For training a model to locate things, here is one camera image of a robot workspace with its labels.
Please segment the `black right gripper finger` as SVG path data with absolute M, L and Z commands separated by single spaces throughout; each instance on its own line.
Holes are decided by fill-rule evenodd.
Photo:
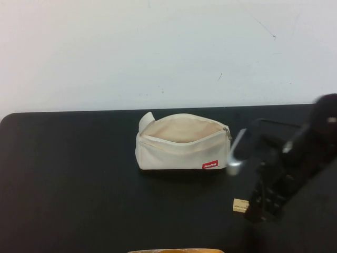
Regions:
M 263 201 L 263 221 L 279 222 L 284 216 L 284 206 L 287 201 L 284 199 L 265 199 Z
M 244 218 L 251 223 L 259 223 L 263 221 L 263 199 L 262 195 L 254 191 L 249 198 L 249 206 L 244 213 Z

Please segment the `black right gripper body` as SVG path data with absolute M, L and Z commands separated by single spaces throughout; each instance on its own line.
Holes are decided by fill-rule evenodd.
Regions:
M 253 191 L 256 205 L 284 205 L 307 182 L 312 174 L 309 142 L 302 137 L 287 142 L 261 137 L 256 147 L 261 163 L 260 179 Z

